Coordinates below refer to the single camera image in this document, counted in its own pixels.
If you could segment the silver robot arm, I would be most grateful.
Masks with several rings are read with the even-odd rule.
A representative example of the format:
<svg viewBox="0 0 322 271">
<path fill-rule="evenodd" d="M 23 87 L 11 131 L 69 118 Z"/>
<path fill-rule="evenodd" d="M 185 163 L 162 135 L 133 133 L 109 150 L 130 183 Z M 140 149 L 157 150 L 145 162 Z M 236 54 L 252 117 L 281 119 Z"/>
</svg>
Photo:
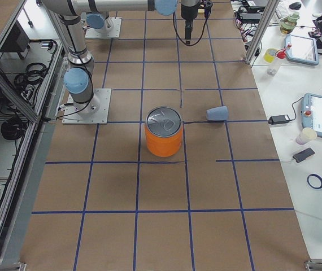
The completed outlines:
<svg viewBox="0 0 322 271">
<path fill-rule="evenodd" d="M 65 39 L 63 45 L 69 50 L 71 68 L 64 74 L 64 85 L 73 99 L 75 112 L 70 115 L 82 119 L 96 115 L 101 101 L 93 87 L 94 58 L 85 42 L 81 14 L 99 15 L 99 24 L 105 28 L 105 15 L 110 11 L 157 11 L 168 16 L 177 8 L 177 1 L 43 1 L 43 4 L 58 17 Z"/>
</svg>

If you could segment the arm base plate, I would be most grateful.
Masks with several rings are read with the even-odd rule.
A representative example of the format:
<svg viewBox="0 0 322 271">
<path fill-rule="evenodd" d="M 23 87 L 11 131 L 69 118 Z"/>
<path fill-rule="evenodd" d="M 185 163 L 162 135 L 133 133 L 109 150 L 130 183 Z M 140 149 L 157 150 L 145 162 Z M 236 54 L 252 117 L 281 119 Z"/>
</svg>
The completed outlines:
<svg viewBox="0 0 322 271">
<path fill-rule="evenodd" d="M 64 125 L 91 125 L 107 124 L 108 111 L 111 101 L 111 89 L 94 89 L 94 97 L 86 109 L 78 113 L 77 109 L 82 109 L 80 104 L 66 107 L 62 117 Z"/>
<path fill-rule="evenodd" d="M 121 17 L 109 17 L 102 29 L 88 28 L 85 38 L 89 40 L 119 38 L 121 22 Z"/>
</svg>

